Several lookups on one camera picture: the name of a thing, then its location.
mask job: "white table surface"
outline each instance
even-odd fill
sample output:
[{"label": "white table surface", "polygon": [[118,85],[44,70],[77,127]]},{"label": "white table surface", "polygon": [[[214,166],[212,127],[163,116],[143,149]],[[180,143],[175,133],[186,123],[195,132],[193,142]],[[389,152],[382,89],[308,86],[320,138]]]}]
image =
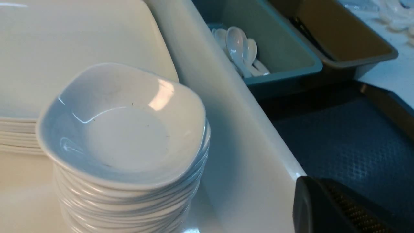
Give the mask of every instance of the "white table surface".
[{"label": "white table surface", "polygon": [[408,43],[405,32],[393,32],[381,23],[378,13],[358,12],[366,24],[392,44],[399,53],[395,60],[379,63],[359,80],[380,88],[393,91],[411,108],[414,108],[414,46]]}]

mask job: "stack of white plates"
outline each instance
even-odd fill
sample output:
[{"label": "stack of white plates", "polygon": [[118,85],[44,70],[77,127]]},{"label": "stack of white plates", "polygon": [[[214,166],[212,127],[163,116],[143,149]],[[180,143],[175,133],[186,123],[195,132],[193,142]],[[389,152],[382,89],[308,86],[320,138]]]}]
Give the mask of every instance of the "stack of white plates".
[{"label": "stack of white plates", "polygon": [[44,155],[34,134],[41,109],[93,64],[114,61],[178,82],[143,1],[22,0],[0,3],[0,12],[0,153]]},{"label": "stack of white plates", "polygon": [[0,118],[0,152],[43,155],[34,133],[35,120]]},{"label": "stack of white plates", "polygon": [[200,185],[210,126],[187,87],[106,63],[63,90],[36,134],[74,232],[168,233]]}]

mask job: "textured mat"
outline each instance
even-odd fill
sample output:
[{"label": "textured mat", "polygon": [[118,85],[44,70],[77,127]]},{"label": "textured mat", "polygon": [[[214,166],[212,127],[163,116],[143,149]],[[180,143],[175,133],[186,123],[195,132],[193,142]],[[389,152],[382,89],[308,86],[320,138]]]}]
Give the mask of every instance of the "textured mat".
[{"label": "textured mat", "polygon": [[366,98],[273,124],[309,176],[414,222],[414,144]]}]

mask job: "stack of white bowls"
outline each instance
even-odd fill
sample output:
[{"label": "stack of white bowls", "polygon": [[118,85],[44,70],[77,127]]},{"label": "stack of white bowls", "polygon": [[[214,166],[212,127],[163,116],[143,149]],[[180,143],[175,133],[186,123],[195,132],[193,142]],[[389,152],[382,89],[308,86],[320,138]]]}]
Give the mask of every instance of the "stack of white bowls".
[{"label": "stack of white bowls", "polygon": [[76,233],[175,231],[200,185],[210,132],[193,91],[113,63],[77,76],[36,126]]}]

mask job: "plastic utensil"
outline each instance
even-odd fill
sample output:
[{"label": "plastic utensil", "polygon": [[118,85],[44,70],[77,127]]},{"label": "plastic utensil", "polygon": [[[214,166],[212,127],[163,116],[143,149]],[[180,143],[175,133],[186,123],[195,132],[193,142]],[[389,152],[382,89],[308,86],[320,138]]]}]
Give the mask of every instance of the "plastic utensil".
[{"label": "plastic utensil", "polygon": [[263,65],[263,63],[261,63],[258,59],[255,59],[255,61],[253,62],[253,64],[255,65],[255,67],[261,72],[263,73],[263,75],[269,75],[270,71],[266,68],[265,65]]},{"label": "plastic utensil", "polygon": [[248,53],[247,37],[244,32],[238,27],[230,27],[226,34],[227,51],[234,64],[243,73],[244,78],[250,78],[251,73],[244,65],[244,56]]},{"label": "plastic utensil", "polygon": [[215,32],[214,32],[214,38],[216,39],[216,41],[217,41],[217,43],[219,44],[219,46],[220,46],[220,48],[225,52],[225,53],[227,53],[227,47],[226,47],[226,34],[227,34],[227,31],[226,30],[224,30],[224,29],[221,29],[221,28],[219,28],[219,29],[217,29]]},{"label": "plastic utensil", "polygon": [[251,38],[247,39],[247,45],[248,45],[248,54],[244,58],[244,64],[247,66],[247,69],[249,69],[250,73],[253,76],[262,76],[263,73],[261,73],[260,71],[258,71],[256,68],[252,66],[258,54],[258,46],[255,40]]}]

